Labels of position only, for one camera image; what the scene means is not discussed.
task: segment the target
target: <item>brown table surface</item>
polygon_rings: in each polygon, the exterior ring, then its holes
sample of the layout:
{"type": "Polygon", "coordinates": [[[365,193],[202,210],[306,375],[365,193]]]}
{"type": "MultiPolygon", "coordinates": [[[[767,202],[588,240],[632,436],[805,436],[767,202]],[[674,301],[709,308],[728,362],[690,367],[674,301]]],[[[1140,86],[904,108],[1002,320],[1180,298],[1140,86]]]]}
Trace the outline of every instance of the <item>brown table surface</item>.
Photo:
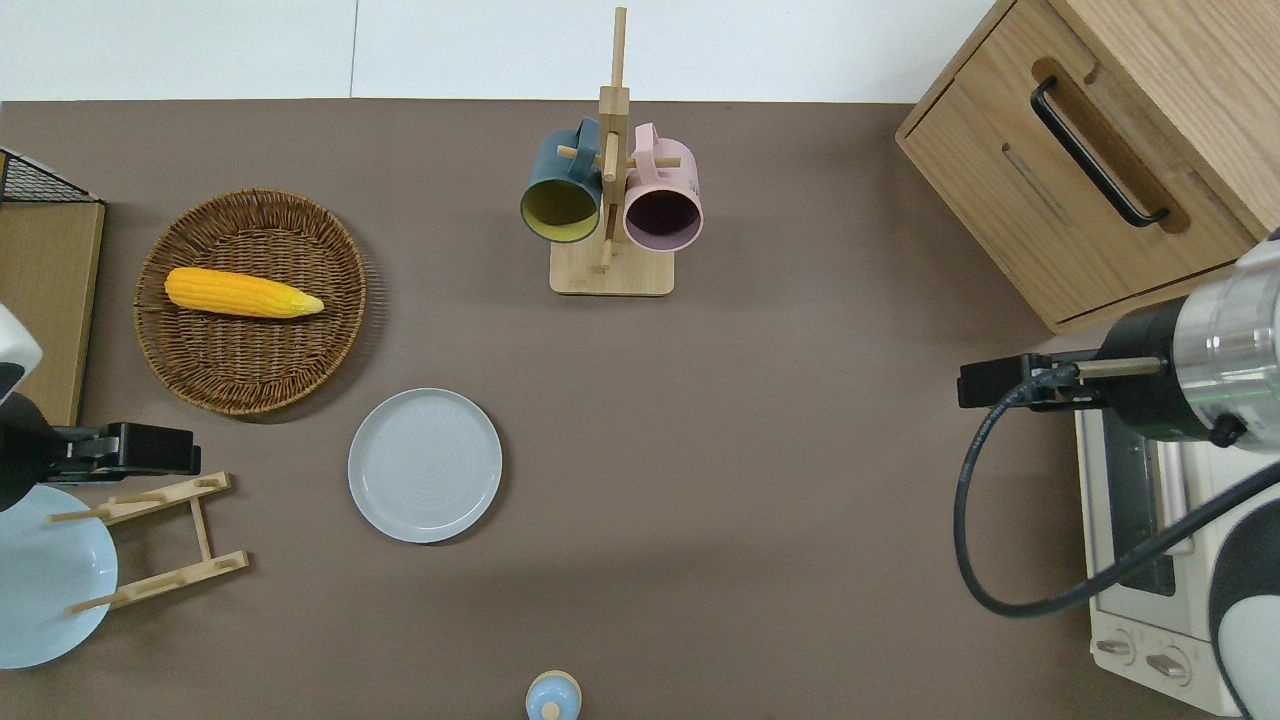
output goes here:
{"type": "MultiPolygon", "coordinates": [[[[643,300],[553,293],[516,213],[538,138],[594,104],[4,104],[0,143],[110,202],[82,421],[195,430],[234,474],[215,552],[253,564],[0,674],[0,715],[521,717],[562,667],[585,717],[1202,716],[1097,669],[1083,611],[1005,620],[960,582],[980,414],[956,369],[1048,333],[895,147],[906,110],[636,102],[696,152],[707,211],[675,293],[643,300]],[[252,186],[332,209],[375,272],[353,357],[259,423],[172,396],[129,309],[161,231],[252,186]],[[356,427],[413,387],[503,443],[497,502],[443,546],[379,534],[347,489],[356,427]]],[[[129,525],[122,582],[197,557],[182,511],[129,525]]],[[[1083,574],[1068,416],[1001,427],[970,528],[1000,594],[1083,574]]]]}

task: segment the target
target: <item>blue mug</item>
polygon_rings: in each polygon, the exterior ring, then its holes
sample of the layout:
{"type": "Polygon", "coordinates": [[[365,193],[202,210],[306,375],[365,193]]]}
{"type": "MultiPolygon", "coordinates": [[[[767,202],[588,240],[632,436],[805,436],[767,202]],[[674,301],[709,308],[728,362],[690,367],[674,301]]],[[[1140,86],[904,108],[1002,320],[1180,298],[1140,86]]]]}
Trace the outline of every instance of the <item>blue mug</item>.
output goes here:
{"type": "Polygon", "coordinates": [[[585,240],[600,224],[600,123],[582,118],[576,131],[558,129],[543,138],[529,184],[520,197],[520,217],[529,229],[550,242],[585,240]],[[562,158],[558,146],[573,147],[576,158],[562,158]]]}

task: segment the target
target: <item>black drawer handle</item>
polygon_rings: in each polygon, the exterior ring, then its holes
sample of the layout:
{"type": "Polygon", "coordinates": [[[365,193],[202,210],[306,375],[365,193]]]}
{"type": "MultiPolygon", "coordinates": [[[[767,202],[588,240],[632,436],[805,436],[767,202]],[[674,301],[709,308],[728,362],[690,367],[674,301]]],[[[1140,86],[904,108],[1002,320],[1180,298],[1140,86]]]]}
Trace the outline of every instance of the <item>black drawer handle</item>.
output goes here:
{"type": "Polygon", "coordinates": [[[1057,113],[1053,111],[1053,108],[1050,108],[1048,100],[1044,99],[1044,92],[1053,87],[1053,83],[1056,82],[1057,77],[1050,76],[1048,79],[1039,83],[1036,92],[1032,92],[1032,110],[1036,110],[1036,117],[1039,118],[1041,122],[1044,123],[1044,127],[1048,128],[1048,132],[1057,138],[1062,150],[1066,150],[1066,154],[1075,160],[1075,164],[1079,165],[1082,170],[1084,170],[1084,174],[1089,176],[1089,179],[1093,181],[1093,186],[1098,188],[1098,192],[1107,199],[1107,202],[1110,202],[1111,206],[1116,209],[1116,213],[1120,213],[1120,217],[1124,218],[1124,220],[1130,225],[1135,228],[1144,228],[1169,215],[1169,208],[1156,210],[1156,214],[1153,215],[1147,215],[1139,210],[1138,206],[1129,200],[1124,191],[1120,190],[1116,181],[1111,179],[1111,176],[1107,174],[1106,169],[1098,164],[1098,160],[1092,152],[1089,152],[1089,149],[1071,133],[1071,128],[1066,127],[1062,119],[1057,117],[1057,113]]]}

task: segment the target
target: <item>round woven tray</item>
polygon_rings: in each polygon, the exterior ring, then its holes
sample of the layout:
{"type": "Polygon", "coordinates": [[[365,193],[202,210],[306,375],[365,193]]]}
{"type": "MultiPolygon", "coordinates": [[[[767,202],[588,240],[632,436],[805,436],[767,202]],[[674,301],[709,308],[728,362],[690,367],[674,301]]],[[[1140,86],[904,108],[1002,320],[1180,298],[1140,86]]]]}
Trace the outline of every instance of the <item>round woven tray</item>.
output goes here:
{"type": "Polygon", "coordinates": [[[365,264],[333,213],[279,190],[241,190],[188,210],[160,236],[138,277],[142,355],[174,395],[252,415],[311,395],[351,351],[365,318],[365,264]],[[179,266],[288,283],[324,301],[315,315],[241,318],[188,310],[164,291],[179,266]]]}

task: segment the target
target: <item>corn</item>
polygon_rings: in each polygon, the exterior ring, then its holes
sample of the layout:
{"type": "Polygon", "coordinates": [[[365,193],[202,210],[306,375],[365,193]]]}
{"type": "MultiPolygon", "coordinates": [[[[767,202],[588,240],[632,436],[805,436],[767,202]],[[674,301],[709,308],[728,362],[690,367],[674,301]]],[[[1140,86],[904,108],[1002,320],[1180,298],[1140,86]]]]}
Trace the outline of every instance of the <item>corn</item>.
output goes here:
{"type": "Polygon", "coordinates": [[[324,310],[324,302],[296,287],[204,268],[174,268],[164,291],[175,305],[227,315],[297,318],[324,310]]]}

